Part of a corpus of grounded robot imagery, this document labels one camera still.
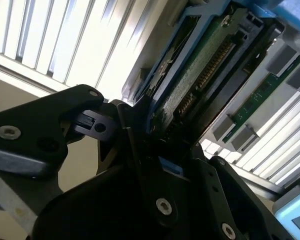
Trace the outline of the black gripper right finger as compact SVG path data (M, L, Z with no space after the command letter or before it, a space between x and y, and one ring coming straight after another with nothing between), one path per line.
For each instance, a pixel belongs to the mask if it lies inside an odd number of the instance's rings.
M214 239L292 239L230 164L219 156L207 159L200 144L191 150L189 175L207 200Z

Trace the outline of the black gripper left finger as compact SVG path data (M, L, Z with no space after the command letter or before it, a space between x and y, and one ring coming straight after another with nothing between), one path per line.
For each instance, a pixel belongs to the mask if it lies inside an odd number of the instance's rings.
M82 84L0 112L0 172L54 177L68 144L85 136L101 142L97 175L112 167L160 163L144 132L142 108L104 103L100 92Z

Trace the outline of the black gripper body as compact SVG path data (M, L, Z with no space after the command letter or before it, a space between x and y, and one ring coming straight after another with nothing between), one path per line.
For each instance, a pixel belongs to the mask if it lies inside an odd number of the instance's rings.
M159 162L115 166L50 202L36 220L34 240L216 239L210 193L216 169L187 166L186 178Z

